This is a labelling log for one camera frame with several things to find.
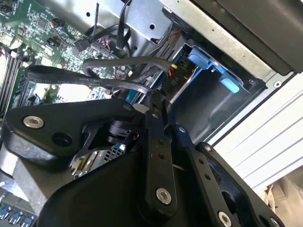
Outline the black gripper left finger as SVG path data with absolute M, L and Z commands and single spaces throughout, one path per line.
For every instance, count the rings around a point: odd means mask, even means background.
M 156 146 L 171 153 L 171 140 L 164 133 L 163 101 L 162 95 L 152 94 L 146 112 L 123 99 L 12 109 L 3 122 L 1 156 L 17 158 L 11 175 L 40 215 L 56 191 L 75 181 L 71 165 L 77 157 L 117 144 L 126 145 L 125 155 Z

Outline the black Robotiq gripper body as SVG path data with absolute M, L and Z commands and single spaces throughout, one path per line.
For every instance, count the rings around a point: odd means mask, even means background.
M 203 227 L 184 168 L 160 146 L 132 152 L 56 191 L 39 227 Z

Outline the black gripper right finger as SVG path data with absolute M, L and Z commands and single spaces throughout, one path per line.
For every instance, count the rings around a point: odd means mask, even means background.
M 184 168 L 189 181 L 183 194 L 197 203 L 204 227 L 282 227 L 282 220 L 241 179 L 216 150 L 205 142 L 194 145 L 185 128 L 176 123 L 169 101 L 162 115 L 173 137 L 173 161 Z

